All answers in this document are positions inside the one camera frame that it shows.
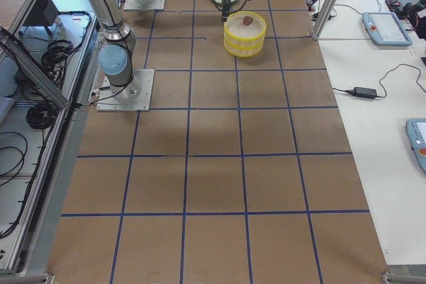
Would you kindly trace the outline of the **brown bun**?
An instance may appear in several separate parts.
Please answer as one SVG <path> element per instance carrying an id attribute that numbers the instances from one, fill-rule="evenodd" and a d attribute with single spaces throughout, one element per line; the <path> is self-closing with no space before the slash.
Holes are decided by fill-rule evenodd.
<path id="1" fill-rule="evenodd" d="M 243 18 L 243 24 L 245 25 L 245 26 L 249 26 L 249 25 L 251 25 L 252 24 L 252 21 L 253 21 L 253 18 L 251 17 L 251 16 L 245 16 L 244 18 Z"/>

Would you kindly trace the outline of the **yellow steamer layer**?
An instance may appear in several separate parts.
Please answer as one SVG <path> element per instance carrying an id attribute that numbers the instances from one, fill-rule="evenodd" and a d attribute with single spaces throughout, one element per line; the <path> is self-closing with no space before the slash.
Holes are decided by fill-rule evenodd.
<path id="1" fill-rule="evenodd" d="M 266 22 L 262 16 L 251 11 L 231 14 L 224 23 L 224 36 L 235 44 L 255 45 L 264 40 Z"/>
<path id="2" fill-rule="evenodd" d="M 249 58 L 257 55 L 263 48 L 264 42 L 253 46 L 241 46 L 231 43 L 228 39 L 224 39 L 224 48 L 228 53 L 235 57 Z"/>

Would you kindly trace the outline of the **white steamer cloth liner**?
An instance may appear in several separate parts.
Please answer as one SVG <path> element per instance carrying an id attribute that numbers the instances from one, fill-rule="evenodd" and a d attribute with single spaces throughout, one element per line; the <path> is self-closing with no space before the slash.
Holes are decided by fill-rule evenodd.
<path id="1" fill-rule="evenodd" d="M 245 16 L 251 16 L 253 18 L 251 25 L 245 26 L 243 24 L 242 21 Z M 229 17 L 226 22 L 226 27 L 231 34 L 244 39 L 257 37 L 261 35 L 264 30 L 263 22 L 257 17 L 249 14 Z"/>

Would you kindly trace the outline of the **blue teach pendant upper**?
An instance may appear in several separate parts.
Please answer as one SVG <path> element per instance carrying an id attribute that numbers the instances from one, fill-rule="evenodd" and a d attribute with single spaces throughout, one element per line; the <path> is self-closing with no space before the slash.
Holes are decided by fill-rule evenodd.
<path id="1" fill-rule="evenodd" d="M 362 23 L 377 46 L 408 47 L 412 40 L 397 15 L 392 12 L 364 12 Z"/>

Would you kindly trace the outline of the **blue teach pendant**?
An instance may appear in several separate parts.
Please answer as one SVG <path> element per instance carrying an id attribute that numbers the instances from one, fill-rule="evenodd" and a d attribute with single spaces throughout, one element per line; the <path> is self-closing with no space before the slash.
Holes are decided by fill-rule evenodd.
<path id="1" fill-rule="evenodd" d="M 362 23 L 377 46 L 408 47 L 412 40 L 397 15 L 392 12 L 364 12 Z"/>
<path id="2" fill-rule="evenodd" d="M 419 167 L 425 173 L 425 119 L 409 119 L 405 123 L 405 129 Z"/>

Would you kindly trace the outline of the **blue teach pendant lower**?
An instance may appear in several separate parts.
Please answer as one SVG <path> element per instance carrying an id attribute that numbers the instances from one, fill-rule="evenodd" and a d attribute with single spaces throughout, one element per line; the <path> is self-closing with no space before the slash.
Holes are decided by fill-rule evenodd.
<path id="1" fill-rule="evenodd" d="M 405 123 L 405 129 L 419 167 L 425 173 L 425 119 L 409 119 Z"/>

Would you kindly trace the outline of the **black box under frame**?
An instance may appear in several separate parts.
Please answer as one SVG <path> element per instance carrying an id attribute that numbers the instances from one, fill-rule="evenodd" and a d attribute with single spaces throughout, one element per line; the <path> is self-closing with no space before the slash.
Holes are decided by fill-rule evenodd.
<path id="1" fill-rule="evenodd" d="M 49 27 L 53 26 L 59 16 L 59 10 L 53 0 L 36 0 L 28 14 L 24 27 L 44 27 L 48 35 L 52 35 Z"/>

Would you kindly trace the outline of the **aluminium diagonal frame bar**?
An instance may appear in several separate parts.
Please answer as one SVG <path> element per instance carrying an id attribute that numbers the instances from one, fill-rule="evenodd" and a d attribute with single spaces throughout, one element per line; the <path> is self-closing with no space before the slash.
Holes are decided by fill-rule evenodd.
<path id="1" fill-rule="evenodd" d="M 22 42 L 1 27 L 1 48 L 15 60 L 17 66 L 25 73 L 49 98 L 61 109 L 68 109 L 71 105 L 59 87 L 45 74 L 42 66 L 30 55 Z"/>

